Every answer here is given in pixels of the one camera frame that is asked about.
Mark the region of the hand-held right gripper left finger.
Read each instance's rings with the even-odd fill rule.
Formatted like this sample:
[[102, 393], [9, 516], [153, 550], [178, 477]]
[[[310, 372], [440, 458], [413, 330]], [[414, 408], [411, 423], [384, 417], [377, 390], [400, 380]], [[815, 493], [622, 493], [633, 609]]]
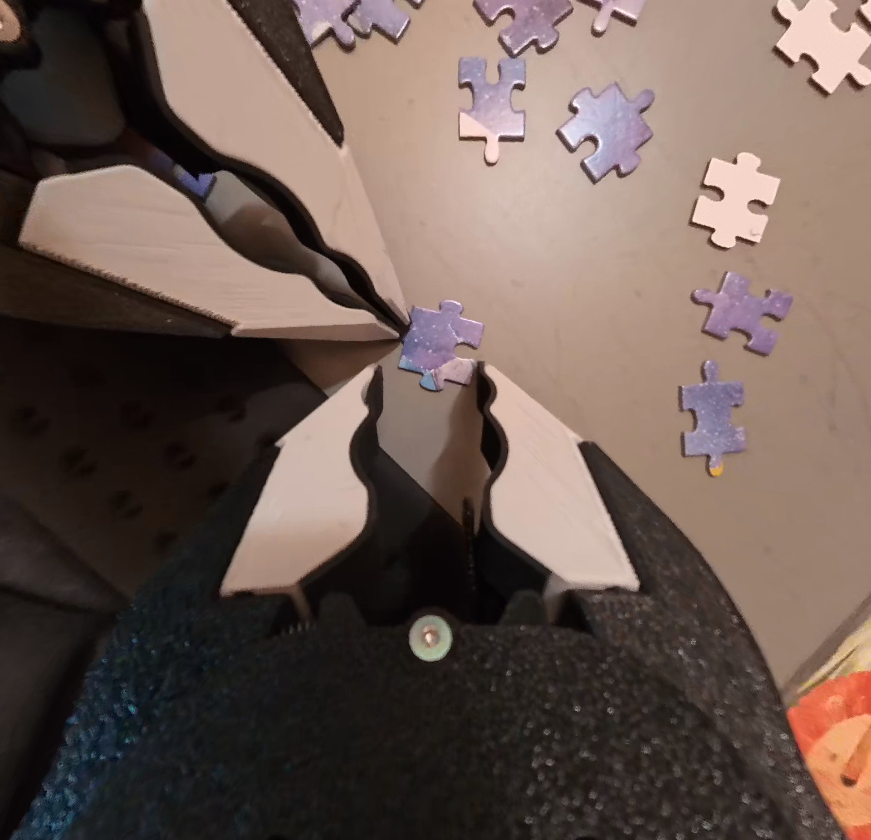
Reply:
[[237, 595], [289, 597], [313, 617], [327, 578], [376, 527], [371, 477], [383, 372], [369, 365], [276, 442], [277, 455], [220, 584]]

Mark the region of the blue starry jigsaw piece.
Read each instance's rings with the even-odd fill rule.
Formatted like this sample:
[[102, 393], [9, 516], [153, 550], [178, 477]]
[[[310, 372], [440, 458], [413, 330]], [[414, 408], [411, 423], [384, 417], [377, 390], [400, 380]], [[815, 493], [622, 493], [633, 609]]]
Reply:
[[465, 345], [477, 349], [483, 336], [484, 323], [464, 318], [459, 301], [443, 300], [437, 310], [414, 305], [398, 367], [420, 374], [421, 388], [430, 391], [442, 391], [447, 381], [468, 386], [476, 361], [457, 357], [455, 348]]

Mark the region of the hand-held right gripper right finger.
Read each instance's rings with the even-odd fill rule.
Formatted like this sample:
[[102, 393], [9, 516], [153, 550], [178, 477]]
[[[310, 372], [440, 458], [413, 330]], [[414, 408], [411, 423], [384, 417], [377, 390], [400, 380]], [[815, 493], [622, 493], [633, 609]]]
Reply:
[[587, 464], [582, 438], [491, 364], [477, 366], [489, 466], [477, 572], [501, 599], [560, 607], [575, 591], [637, 593], [640, 580]]

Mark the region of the blue puzzle pieces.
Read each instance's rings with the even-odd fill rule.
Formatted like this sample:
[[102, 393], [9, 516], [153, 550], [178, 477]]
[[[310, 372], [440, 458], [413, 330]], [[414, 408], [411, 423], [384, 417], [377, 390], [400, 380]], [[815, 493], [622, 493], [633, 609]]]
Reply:
[[549, 51], [508, 58], [472, 0], [427, 0], [398, 44], [377, 31], [314, 50], [394, 257], [408, 306], [462, 301], [491, 364], [627, 467], [666, 464], [680, 386], [703, 363], [743, 382], [728, 410], [743, 454], [724, 478], [777, 458], [778, 366], [699, 332], [691, 290], [715, 288], [730, 255], [692, 226], [707, 159], [764, 154], [753, 136], [772, 67], [769, 0], [650, 0], [635, 29], [595, 38], [576, 5]]

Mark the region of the scattered white puzzle pieces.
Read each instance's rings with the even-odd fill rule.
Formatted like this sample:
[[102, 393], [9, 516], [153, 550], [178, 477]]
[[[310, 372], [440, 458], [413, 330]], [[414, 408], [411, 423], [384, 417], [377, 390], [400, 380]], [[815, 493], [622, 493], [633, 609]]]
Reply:
[[[783, 31], [774, 44], [775, 55], [789, 63], [811, 65], [810, 83], [824, 96], [844, 82], [864, 89], [870, 83], [869, 0], [851, 13], [848, 24], [838, 25], [836, 0], [778, 0], [773, 11]], [[719, 193], [718, 199], [701, 195], [691, 214], [691, 223], [711, 231], [710, 242], [732, 248], [739, 240], [758, 243], [768, 224], [768, 215], [753, 205], [770, 206], [780, 179], [762, 172], [758, 156], [740, 152], [734, 160], [713, 158], [708, 162], [703, 187]]]

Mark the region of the puzzle box lid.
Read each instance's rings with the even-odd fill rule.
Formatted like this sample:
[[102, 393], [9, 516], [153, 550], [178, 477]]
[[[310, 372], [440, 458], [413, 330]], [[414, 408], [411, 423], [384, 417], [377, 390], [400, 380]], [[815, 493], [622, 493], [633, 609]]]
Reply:
[[788, 720], [847, 838], [870, 837], [870, 598], [788, 683]]

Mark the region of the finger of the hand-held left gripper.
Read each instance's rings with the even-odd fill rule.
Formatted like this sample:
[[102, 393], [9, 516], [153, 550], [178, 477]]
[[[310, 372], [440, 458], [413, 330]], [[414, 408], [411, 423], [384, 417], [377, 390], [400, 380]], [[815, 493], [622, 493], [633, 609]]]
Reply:
[[338, 148], [228, 0], [137, 0], [136, 27], [162, 110], [219, 170], [340, 270], [394, 329], [408, 312], [345, 137]]
[[18, 243], [226, 325], [239, 337], [396, 340], [370, 311], [330, 300], [304, 275], [234, 250], [193, 199], [131, 165], [38, 182]]

